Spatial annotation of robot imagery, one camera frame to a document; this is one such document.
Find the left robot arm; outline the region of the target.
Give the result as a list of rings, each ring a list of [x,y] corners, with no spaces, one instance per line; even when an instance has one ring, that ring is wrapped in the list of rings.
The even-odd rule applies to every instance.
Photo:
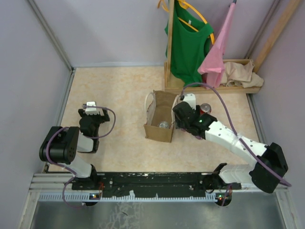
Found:
[[[99,148],[99,127],[110,121],[106,107],[88,106],[79,109],[80,126],[53,126],[43,141],[41,161],[67,169],[73,182],[81,188],[94,189],[99,184],[96,168],[85,162],[77,153],[95,154]]]

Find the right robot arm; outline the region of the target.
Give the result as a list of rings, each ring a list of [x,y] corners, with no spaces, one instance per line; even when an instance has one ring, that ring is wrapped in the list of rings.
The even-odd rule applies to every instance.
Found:
[[[265,145],[235,134],[216,117],[200,113],[187,102],[173,108],[179,125],[195,137],[216,143],[247,162],[245,165],[225,165],[213,176],[213,184],[225,188],[230,183],[252,183],[265,193],[273,193],[288,171],[282,148]]]

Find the red soda can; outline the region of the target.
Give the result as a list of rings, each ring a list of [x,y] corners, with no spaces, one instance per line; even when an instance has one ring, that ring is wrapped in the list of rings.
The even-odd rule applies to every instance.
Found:
[[[208,103],[203,103],[200,105],[201,114],[210,114],[211,111],[212,111],[212,107]]]

